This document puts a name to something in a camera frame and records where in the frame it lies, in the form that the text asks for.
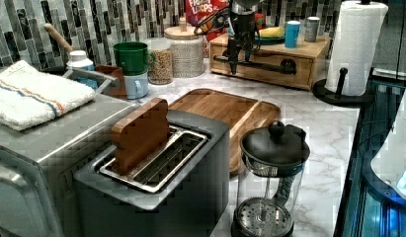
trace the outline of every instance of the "green container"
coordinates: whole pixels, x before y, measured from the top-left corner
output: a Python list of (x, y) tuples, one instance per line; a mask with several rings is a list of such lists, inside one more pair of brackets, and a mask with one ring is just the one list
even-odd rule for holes
[(144, 42), (120, 42), (114, 45), (117, 67), (122, 68), (126, 76), (143, 74), (156, 61), (156, 56), (148, 50)]

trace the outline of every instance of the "toaster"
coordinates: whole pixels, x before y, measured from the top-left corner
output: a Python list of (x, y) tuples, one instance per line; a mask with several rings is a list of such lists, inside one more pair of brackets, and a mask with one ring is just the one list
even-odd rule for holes
[(209, 236), (228, 203), (228, 125), (180, 111), (167, 119), (169, 140), (127, 175), (112, 168), (114, 145), (75, 174), (84, 236)]

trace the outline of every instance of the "wooden drawer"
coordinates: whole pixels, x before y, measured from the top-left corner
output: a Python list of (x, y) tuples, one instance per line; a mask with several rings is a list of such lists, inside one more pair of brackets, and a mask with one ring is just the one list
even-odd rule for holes
[[(222, 55), (227, 49), (227, 39), (228, 35), (225, 34), (210, 42), (209, 62), (211, 72), (232, 75), (228, 63), (213, 60), (215, 55)], [(321, 74), (325, 66), (329, 41), (329, 38), (318, 37), (317, 42), (305, 42), (303, 36), (301, 36), (297, 42), (297, 48), (285, 48), (283, 43), (262, 45), (259, 52), (251, 55), (251, 61), (281, 66), (283, 60), (291, 59), (295, 62), (296, 73), (282, 74), (238, 65), (235, 76), (310, 90), (313, 83), (321, 79), (318, 78), (318, 75)], [(243, 50), (239, 53), (239, 60), (244, 60)]]
[[(214, 61), (212, 58), (214, 55), (222, 55), (225, 50), (226, 47), (223, 46), (211, 46), (210, 67), (212, 72), (231, 75), (230, 65), (228, 63)], [(240, 52), (239, 59), (244, 60), (243, 51)], [(280, 72), (266, 71), (239, 65), (237, 66), (236, 76), (309, 90), (309, 79), (313, 63), (312, 59), (279, 55), (276, 53), (268, 53), (265, 51), (260, 51), (259, 55), (251, 55), (250, 58), (251, 61), (268, 63), (276, 66), (281, 65), (284, 59), (292, 59), (295, 62), (295, 74), (282, 74)]]

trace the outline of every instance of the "blue cup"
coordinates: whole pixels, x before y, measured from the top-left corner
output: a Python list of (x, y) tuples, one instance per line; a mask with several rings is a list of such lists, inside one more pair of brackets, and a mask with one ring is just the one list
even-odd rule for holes
[(297, 48), (298, 33), (300, 31), (300, 22), (289, 21), (285, 28), (284, 46), (287, 48)]
[(144, 97), (148, 93), (147, 72), (135, 76), (125, 76), (126, 98), (129, 100)]

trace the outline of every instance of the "spice jar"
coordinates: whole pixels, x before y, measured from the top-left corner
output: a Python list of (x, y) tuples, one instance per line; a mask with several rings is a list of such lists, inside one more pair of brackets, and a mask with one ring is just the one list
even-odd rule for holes
[(165, 30), (172, 41), (172, 68), (174, 77), (197, 77), (203, 74), (203, 38), (194, 35), (194, 27), (187, 27), (185, 18), (180, 26)]
[(173, 81), (171, 41), (166, 38), (151, 38), (143, 41), (156, 56), (156, 62), (149, 67), (149, 82), (156, 85)]

